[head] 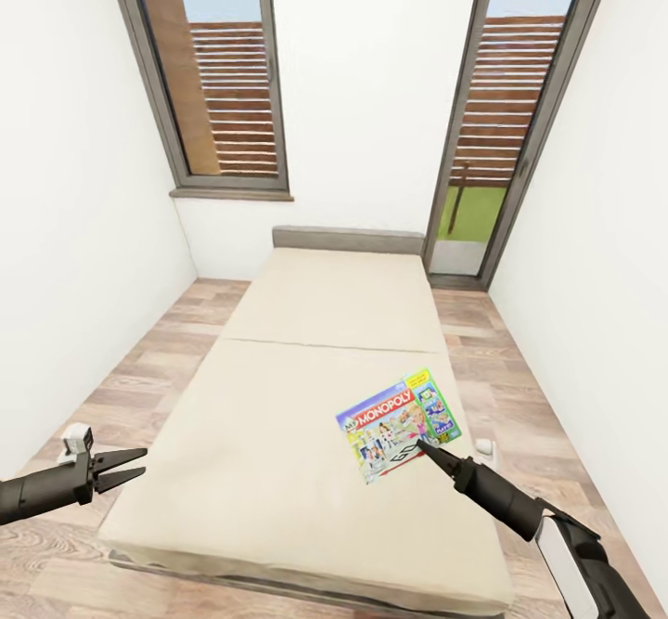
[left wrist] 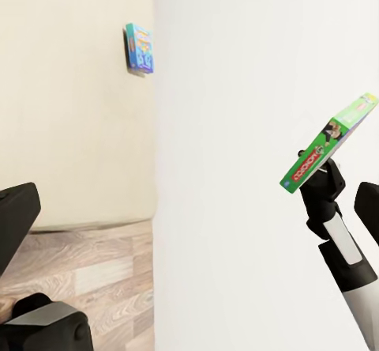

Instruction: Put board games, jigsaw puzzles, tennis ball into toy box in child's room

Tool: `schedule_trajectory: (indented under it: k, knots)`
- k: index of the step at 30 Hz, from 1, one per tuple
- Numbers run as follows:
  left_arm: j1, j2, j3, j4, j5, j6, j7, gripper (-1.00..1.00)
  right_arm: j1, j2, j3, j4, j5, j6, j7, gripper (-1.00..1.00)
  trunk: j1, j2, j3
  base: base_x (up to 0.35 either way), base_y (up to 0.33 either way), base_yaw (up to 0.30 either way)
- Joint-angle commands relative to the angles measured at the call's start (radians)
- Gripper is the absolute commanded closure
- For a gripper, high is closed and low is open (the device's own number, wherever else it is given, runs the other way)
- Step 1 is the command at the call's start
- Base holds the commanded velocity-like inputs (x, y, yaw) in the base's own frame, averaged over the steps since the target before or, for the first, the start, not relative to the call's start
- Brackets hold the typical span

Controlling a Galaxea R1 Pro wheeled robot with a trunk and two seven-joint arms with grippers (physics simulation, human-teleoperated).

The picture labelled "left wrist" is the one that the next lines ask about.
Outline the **board game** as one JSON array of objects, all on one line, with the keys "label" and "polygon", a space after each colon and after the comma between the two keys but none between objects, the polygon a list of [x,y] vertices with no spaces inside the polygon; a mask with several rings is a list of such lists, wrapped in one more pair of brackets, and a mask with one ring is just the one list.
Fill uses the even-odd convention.
[{"label": "board game", "polygon": [[312,141],[310,146],[280,181],[293,194],[316,170],[332,157],[336,150],[358,128],[359,124],[379,104],[379,99],[369,92],[339,111]]},{"label": "board game", "polygon": [[154,73],[152,41],[149,31],[130,23],[126,25],[130,67],[145,74]]}]

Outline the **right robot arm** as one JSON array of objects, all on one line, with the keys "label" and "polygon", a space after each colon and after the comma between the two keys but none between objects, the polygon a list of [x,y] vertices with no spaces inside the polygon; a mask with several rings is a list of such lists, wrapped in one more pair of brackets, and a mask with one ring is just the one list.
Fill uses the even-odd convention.
[{"label": "right robot arm", "polygon": [[[298,152],[298,158],[304,150]],[[329,157],[300,186],[306,226],[322,240],[318,247],[351,310],[369,351],[379,351],[379,277],[345,225],[336,198],[346,187],[340,166]]]}]

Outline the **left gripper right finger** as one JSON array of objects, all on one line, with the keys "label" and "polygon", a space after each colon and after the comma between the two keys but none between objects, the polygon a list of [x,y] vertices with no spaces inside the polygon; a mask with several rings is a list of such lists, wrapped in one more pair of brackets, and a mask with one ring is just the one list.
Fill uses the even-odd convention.
[{"label": "left gripper right finger", "polygon": [[379,246],[379,185],[361,182],[355,196],[354,209]]}]

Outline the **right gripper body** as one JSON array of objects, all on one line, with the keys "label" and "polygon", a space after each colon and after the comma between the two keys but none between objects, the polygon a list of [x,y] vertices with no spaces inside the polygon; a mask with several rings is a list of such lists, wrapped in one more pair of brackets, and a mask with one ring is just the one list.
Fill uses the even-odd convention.
[{"label": "right gripper body", "polygon": [[305,183],[300,186],[303,201],[308,210],[313,212],[324,212],[326,209],[330,209],[333,203],[336,202],[336,198],[342,193],[342,190],[346,187],[345,184],[338,191],[331,191],[328,189],[328,180],[322,175],[314,174],[314,178],[311,180],[315,183],[315,187],[308,187]]}]

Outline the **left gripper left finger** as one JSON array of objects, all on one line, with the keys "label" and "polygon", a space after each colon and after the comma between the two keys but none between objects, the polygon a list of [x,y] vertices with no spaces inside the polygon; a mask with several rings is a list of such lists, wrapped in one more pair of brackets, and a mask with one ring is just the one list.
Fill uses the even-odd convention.
[{"label": "left gripper left finger", "polygon": [[0,191],[0,277],[40,213],[34,182]]}]

